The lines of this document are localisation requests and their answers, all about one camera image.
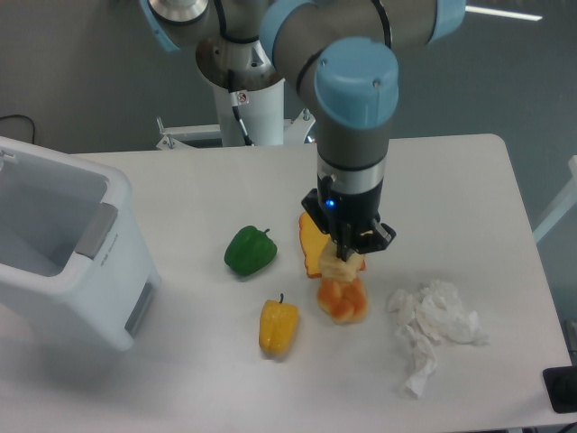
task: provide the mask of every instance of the white plastic bin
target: white plastic bin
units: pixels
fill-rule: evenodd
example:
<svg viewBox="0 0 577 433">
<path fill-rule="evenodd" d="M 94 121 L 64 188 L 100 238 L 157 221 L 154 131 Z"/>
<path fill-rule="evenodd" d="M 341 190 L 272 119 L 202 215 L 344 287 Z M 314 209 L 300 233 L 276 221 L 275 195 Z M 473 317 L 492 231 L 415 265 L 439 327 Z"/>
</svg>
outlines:
<svg viewBox="0 0 577 433">
<path fill-rule="evenodd" d="M 119 171 L 0 137 L 0 302 L 125 350 L 159 285 Z"/>
</svg>

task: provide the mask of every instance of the green bell pepper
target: green bell pepper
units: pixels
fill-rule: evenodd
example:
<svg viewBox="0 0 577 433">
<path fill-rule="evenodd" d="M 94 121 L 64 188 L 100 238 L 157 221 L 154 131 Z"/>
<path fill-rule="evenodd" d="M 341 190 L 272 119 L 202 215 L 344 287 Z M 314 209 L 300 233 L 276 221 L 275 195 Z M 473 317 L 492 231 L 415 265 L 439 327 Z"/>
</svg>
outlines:
<svg viewBox="0 0 577 433">
<path fill-rule="evenodd" d="M 224 262 L 239 275 L 246 277 L 264 268 L 277 255 L 277 246 L 255 226 L 242 228 L 224 253 Z"/>
</svg>

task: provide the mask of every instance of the white paper towel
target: white paper towel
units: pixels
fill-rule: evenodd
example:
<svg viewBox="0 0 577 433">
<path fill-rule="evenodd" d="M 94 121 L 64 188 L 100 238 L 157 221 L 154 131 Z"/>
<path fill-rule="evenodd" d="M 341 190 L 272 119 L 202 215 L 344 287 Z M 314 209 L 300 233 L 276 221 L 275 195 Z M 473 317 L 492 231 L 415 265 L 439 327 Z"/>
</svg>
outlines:
<svg viewBox="0 0 577 433">
<path fill-rule="evenodd" d="M 464 307 L 450 282 L 430 281 L 415 294 L 398 289 L 389 298 L 387 311 L 395 313 L 399 334 L 411 344 L 415 369 L 405 389 L 417 398 L 423 395 L 428 377 L 437 366 L 433 344 L 441 344 L 444 338 L 462 345 L 489 342 L 479 315 Z"/>
</svg>

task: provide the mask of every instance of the blue joint cap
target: blue joint cap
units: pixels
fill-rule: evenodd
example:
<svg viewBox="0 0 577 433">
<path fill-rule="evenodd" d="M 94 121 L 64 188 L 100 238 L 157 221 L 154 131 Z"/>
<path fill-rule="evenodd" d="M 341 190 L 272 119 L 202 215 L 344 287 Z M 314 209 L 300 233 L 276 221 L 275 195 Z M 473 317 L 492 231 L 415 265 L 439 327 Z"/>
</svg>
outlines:
<svg viewBox="0 0 577 433">
<path fill-rule="evenodd" d="M 457 30 L 463 22 L 466 3 L 466 0 L 436 0 L 435 29 L 429 42 Z"/>
<path fill-rule="evenodd" d="M 259 39 L 264 52 L 267 53 L 273 63 L 274 42 L 277 39 L 280 27 L 295 9 L 305 4 L 314 5 L 311 0 L 278 0 L 269 7 L 262 18 Z"/>
<path fill-rule="evenodd" d="M 146 21 L 152 28 L 152 32 L 162 49 L 166 52 L 178 51 L 179 47 L 170 40 L 169 36 L 164 32 L 164 30 L 162 30 L 162 27 L 160 27 L 160 24 L 152 13 L 151 8 L 148 6 L 148 0 L 140 0 L 140 5 L 144 12 L 144 16 L 146 17 Z"/>
<path fill-rule="evenodd" d="M 318 60 L 315 92 L 320 106 L 339 124 L 352 129 L 380 126 L 397 107 L 397 59 L 383 43 L 341 39 Z"/>
</svg>

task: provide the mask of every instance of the white table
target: white table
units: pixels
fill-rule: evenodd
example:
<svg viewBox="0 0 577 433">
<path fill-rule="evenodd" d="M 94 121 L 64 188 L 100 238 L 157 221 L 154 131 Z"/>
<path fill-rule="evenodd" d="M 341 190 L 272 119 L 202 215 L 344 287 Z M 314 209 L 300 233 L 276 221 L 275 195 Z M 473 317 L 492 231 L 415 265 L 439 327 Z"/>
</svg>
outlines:
<svg viewBox="0 0 577 433">
<path fill-rule="evenodd" d="M 506 148 L 496 136 L 393 141 L 381 201 L 398 238 L 367 258 L 370 314 L 337 326 L 316 305 L 298 244 L 313 146 L 86 155 L 123 170 L 163 277 L 135 345 L 99 354 L 0 308 L 3 432 L 450 432 L 562 424 L 541 372 L 570 363 Z M 237 280 L 224 249 L 270 228 L 272 266 Z M 443 345 L 422 400 L 400 391 L 410 363 L 387 297 L 454 282 L 490 334 Z M 258 346 L 266 299 L 300 323 L 288 356 Z"/>
</svg>

